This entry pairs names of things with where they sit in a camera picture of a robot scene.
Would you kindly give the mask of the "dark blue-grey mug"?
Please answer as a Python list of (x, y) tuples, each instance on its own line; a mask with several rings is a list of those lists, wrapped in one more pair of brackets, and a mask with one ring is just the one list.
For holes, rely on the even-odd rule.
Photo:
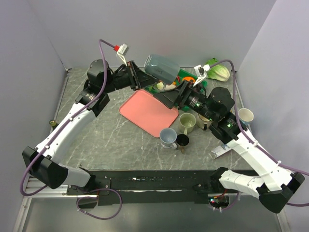
[(144, 70), (159, 82), (171, 85), (179, 73), (180, 66), (167, 57), (150, 54), (144, 63)]

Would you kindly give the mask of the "light green mug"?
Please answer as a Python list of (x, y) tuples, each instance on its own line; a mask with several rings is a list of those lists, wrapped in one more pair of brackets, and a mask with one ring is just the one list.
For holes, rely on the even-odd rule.
[(196, 125), (196, 117), (191, 113), (183, 113), (179, 118), (179, 131), (185, 135), (191, 133)]

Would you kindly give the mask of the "grey mug pink rim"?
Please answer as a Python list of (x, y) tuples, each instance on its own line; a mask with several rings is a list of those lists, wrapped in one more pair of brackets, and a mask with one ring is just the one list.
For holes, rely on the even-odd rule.
[(161, 145), (164, 148), (172, 148), (172, 149), (177, 149), (176, 145), (176, 139), (177, 139), (177, 133), (174, 129), (172, 128), (164, 128), (160, 132), (159, 135)]

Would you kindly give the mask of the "brown striped cup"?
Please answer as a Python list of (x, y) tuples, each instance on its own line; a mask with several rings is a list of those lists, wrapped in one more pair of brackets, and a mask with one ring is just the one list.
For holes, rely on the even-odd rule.
[(176, 139), (176, 143), (179, 146), (179, 149), (182, 153), (184, 153), (185, 147), (189, 144), (190, 139), (185, 134), (179, 134)]

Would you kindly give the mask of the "light blue mug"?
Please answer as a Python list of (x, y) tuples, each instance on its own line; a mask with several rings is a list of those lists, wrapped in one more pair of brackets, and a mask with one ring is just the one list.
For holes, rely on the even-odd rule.
[(248, 126), (254, 120), (254, 114), (250, 109), (241, 108), (238, 110), (238, 116), (240, 121)]

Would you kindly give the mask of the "cream mug black handle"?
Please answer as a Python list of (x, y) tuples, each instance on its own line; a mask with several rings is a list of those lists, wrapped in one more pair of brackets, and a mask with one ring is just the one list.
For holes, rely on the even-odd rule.
[(196, 125), (201, 128), (203, 131), (206, 131), (210, 125), (212, 124), (212, 121), (209, 119), (203, 117), (202, 115), (198, 114), (196, 117)]

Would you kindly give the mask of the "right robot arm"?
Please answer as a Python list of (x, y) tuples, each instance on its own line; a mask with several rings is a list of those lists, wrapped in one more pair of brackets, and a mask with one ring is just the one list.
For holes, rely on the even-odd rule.
[(220, 167), (210, 177), (215, 192), (232, 189), (246, 193), (277, 214), (305, 181), (299, 171), (281, 167), (262, 151), (248, 128), (231, 112), (235, 101), (227, 88), (215, 87), (205, 95), (193, 83), (184, 81), (175, 89), (155, 93), (154, 97), (169, 109), (187, 106), (208, 119), (212, 134), (237, 152), (257, 173), (257, 176), (248, 176)]

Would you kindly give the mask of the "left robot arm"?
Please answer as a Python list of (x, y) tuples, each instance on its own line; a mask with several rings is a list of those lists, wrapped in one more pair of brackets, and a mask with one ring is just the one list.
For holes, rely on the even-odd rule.
[(78, 186), (84, 194), (95, 190), (95, 177), (82, 168), (61, 164), (71, 143), (83, 128), (94, 120), (109, 102), (108, 93), (130, 87), (139, 90), (159, 80), (142, 71), (134, 61), (112, 71), (107, 62), (98, 59), (90, 64), (83, 90), (72, 108), (53, 132), (35, 148), (27, 146), (22, 152), (26, 172), (56, 189), (62, 184)]

